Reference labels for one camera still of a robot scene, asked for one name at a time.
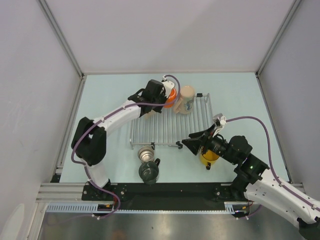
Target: yellow cup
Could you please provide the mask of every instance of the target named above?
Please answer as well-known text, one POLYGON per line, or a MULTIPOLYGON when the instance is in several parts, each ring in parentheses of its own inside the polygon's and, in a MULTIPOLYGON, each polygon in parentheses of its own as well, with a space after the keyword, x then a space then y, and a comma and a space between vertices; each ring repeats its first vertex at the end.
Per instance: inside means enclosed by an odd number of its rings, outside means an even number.
POLYGON ((211 166, 216 163, 219 156, 213 151, 208 150, 205 154, 202 154, 202 148, 200 149, 199 159, 200 162, 205 165, 205 168, 210 170, 211 166))

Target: black handle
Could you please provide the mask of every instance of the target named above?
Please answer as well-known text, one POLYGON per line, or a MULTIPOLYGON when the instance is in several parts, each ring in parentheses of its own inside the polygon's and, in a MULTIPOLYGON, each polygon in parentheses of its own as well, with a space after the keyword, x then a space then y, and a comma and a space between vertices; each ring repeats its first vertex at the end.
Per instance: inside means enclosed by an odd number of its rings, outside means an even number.
POLYGON ((177 141, 175 144, 178 146, 178 149, 182 149, 183 145, 180 143, 180 141, 177 141))
POLYGON ((211 163, 208 162, 208 163, 206 164, 205 168, 206 168, 207 170, 210 170, 210 168, 211 168, 211 163))
POLYGON ((155 163, 157 166, 159 166, 159 164, 160 164, 160 159, 157 158, 157 159, 154 161, 154 163, 155 163))

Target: orange cup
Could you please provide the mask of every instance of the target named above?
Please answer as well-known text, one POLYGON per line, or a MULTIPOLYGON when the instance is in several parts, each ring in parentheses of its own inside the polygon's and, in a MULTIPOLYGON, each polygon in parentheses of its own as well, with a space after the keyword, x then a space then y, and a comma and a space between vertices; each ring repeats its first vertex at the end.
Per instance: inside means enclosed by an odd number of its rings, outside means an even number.
POLYGON ((174 100, 176 99, 176 96, 177 96, 177 90, 175 88, 173 88, 171 90, 170 96, 168 97, 168 99, 165 102, 166 104, 172 102, 172 104, 166 105, 166 106, 164 106, 164 108, 166 108, 166 109, 171 108, 174 105, 174 100))

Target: metal cup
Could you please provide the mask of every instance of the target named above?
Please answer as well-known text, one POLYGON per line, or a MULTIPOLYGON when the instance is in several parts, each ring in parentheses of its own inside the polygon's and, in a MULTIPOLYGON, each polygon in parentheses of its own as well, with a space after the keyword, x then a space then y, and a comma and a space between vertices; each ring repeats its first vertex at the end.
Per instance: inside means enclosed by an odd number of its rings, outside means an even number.
POLYGON ((141 163, 154 162, 155 150, 151 146, 143 146, 138 151, 138 158, 141 163))
POLYGON ((139 176, 145 184, 155 184, 159 178, 159 163, 160 159, 157 158, 154 162, 148 161, 141 164, 139 167, 139 176))

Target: white wall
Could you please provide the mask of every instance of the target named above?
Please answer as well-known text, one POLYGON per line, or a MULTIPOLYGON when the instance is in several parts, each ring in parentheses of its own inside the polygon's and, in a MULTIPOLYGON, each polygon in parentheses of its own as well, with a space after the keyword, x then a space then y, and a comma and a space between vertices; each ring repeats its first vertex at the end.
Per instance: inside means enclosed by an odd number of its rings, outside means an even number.
POLYGON ((320 1, 303 1, 261 76, 295 182, 320 199, 320 1))
POLYGON ((255 72, 293 0, 47 0, 85 72, 255 72))
POLYGON ((29 224, 49 180, 79 78, 36 0, 0 2, 0 233, 18 204, 29 224))

